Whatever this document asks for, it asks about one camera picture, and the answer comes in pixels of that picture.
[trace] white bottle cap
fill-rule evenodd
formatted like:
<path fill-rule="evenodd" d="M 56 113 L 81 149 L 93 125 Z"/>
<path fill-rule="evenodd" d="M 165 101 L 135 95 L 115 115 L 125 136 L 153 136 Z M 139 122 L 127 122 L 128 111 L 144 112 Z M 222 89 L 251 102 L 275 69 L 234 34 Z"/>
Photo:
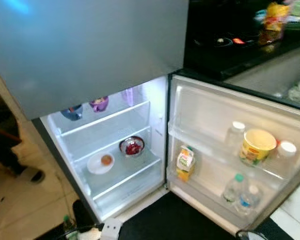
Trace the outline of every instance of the white bottle cap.
<path fill-rule="evenodd" d="M 246 129 L 246 125 L 240 121 L 233 121 L 232 129 L 238 132 L 244 132 Z"/>
<path fill-rule="evenodd" d="M 256 185 L 250 185 L 249 192 L 252 193 L 253 195 L 256 195 L 259 192 L 259 188 Z"/>
<path fill-rule="evenodd" d="M 289 141 L 281 141 L 280 145 L 277 147 L 277 151 L 281 156 L 292 157 L 296 154 L 296 146 Z"/>

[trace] red food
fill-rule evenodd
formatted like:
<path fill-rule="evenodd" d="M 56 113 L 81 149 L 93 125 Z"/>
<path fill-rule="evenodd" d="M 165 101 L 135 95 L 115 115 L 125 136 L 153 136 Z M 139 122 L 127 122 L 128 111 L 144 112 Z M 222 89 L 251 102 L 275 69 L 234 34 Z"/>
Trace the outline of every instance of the red food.
<path fill-rule="evenodd" d="M 112 157 L 110 155 L 104 155 L 101 158 L 101 163 L 105 166 L 110 165 L 112 163 Z"/>
<path fill-rule="evenodd" d="M 126 147 L 125 153 L 128 155 L 134 155 L 139 153 L 141 150 L 141 146 L 136 144 L 135 142 Z"/>

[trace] purple container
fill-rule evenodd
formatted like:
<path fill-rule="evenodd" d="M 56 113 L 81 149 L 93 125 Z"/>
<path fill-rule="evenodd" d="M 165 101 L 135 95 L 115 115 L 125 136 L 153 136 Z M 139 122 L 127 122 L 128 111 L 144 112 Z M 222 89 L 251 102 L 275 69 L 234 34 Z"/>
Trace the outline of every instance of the purple container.
<path fill-rule="evenodd" d="M 90 106 L 92 107 L 92 109 L 95 113 L 103 112 L 104 110 L 106 110 L 106 108 L 108 106 L 108 103 L 109 103 L 108 96 L 104 96 L 102 98 L 103 98 L 103 101 L 101 101 L 99 103 L 95 103 L 95 102 L 100 98 L 89 102 Z"/>

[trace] person's foot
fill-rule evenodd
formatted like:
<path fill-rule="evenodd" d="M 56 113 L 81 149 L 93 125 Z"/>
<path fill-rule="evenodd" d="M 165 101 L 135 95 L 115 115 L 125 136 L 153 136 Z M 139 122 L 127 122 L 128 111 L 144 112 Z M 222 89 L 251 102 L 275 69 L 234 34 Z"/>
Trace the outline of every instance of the person's foot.
<path fill-rule="evenodd" d="M 38 184 L 45 179 L 45 176 L 45 173 L 40 169 L 25 166 L 24 170 L 19 174 L 19 179 L 33 184 Z"/>

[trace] person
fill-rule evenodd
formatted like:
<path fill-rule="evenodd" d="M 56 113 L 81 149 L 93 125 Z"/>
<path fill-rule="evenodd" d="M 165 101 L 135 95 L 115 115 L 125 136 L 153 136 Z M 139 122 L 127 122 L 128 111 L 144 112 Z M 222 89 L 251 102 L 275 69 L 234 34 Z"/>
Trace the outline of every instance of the person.
<path fill-rule="evenodd" d="M 21 142 L 16 118 L 0 97 L 0 163 L 21 180 L 38 184 L 44 179 L 44 172 L 34 167 L 21 165 L 18 156 L 11 149 Z"/>

